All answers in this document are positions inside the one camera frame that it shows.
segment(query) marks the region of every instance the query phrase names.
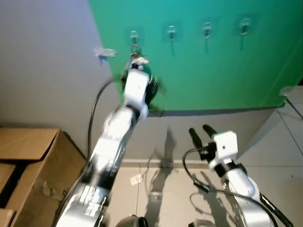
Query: brown cardboard box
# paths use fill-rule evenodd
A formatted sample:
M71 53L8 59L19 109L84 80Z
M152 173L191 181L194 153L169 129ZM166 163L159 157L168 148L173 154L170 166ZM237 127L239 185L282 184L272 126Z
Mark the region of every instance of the brown cardboard box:
M50 227L84 166L59 129L0 129L0 227Z

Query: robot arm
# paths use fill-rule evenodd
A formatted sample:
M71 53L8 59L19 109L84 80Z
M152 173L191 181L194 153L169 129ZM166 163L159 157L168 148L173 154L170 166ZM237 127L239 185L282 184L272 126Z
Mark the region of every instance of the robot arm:
M292 227L293 224L287 217L260 193L258 185L247 175L244 166L235 164L238 153L236 133L232 131L217 133L208 125L204 125L203 129L213 140L203 148L201 148L202 142L195 130L190 129L189 133L195 146L201 148L199 150L201 160L207 160L210 170L215 171L221 178L224 189L228 192L252 198L256 202L262 202L285 226ZM274 226L269 214L256 203L235 195L226 195L226 198L232 206L237 227Z
M137 122L148 114L145 92L149 82L147 73L137 69L128 71L125 102L107 117L83 178L76 186L57 227L102 226L125 146Z

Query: key ring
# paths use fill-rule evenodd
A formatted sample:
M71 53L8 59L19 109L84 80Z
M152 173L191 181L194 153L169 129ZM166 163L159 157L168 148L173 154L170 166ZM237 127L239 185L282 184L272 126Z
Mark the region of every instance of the key ring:
M138 57L141 54L141 47L138 44L133 44L131 47L131 53L133 57Z

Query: adhesive hook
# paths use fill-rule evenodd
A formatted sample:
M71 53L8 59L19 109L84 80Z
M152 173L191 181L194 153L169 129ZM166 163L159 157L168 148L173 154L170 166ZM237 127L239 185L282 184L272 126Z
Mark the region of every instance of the adhesive hook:
M133 31L130 32L130 38L132 39L133 44L137 44L138 34L137 34L136 30L133 30Z
M205 22L205 27L204 27L204 38L208 39L210 37L210 30L212 29L211 23L210 22Z
M170 41L174 41L175 33L176 33L176 28L174 25L170 25L168 27L167 33L169 34L169 39Z
M250 26L250 19L249 18L243 18L241 21L241 35L247 35L248 28Z

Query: gray floor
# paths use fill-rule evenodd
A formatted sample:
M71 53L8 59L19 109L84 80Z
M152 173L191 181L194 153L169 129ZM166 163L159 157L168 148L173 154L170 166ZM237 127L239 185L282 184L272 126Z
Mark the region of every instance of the gray floor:
M298 87L289 99L303 113L303 87ZM302 120L286 104L272 114L246 150L239 161L250 177L295 227L302 227ZM191 172L221 187L218 176L211 171L191 169ZM143 182L131 186L130 178L139 173ZM196 218L210 220L218 227L234 226L224 195L200 192L183 169L121 168L112 192L107 211L110 227L131 214L145 216L150 227L187 227Z

